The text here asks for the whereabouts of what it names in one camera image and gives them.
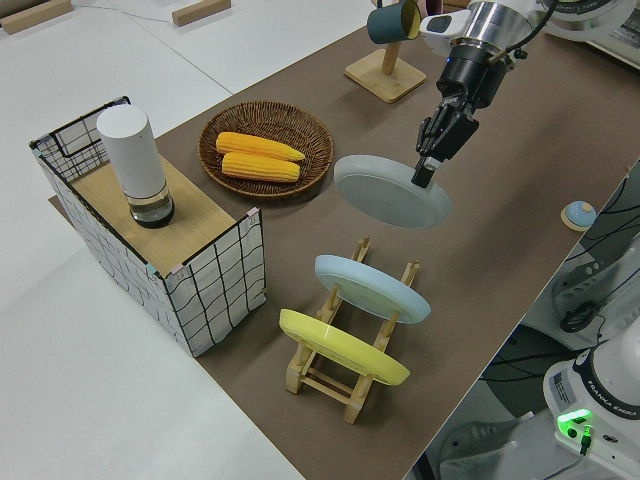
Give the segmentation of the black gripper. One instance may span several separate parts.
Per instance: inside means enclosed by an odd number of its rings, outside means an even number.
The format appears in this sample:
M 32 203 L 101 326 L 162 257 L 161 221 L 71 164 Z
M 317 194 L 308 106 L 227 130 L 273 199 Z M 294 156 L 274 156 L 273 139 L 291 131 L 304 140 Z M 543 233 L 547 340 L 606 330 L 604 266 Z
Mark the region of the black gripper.
M 491 63 L 489 51 L 469 45 L 454 46 L 437 80 L 442 98 L 468 102 L 474 108 L 488 107 L 507 71 L 499 60 Z M 478 129 L 470 107 L 450 107 L 441 103 L 431 117 L 425 118 L 418 130 L 416 164 L 411 182 L 426 188 L 440 165 L 451 159 Z

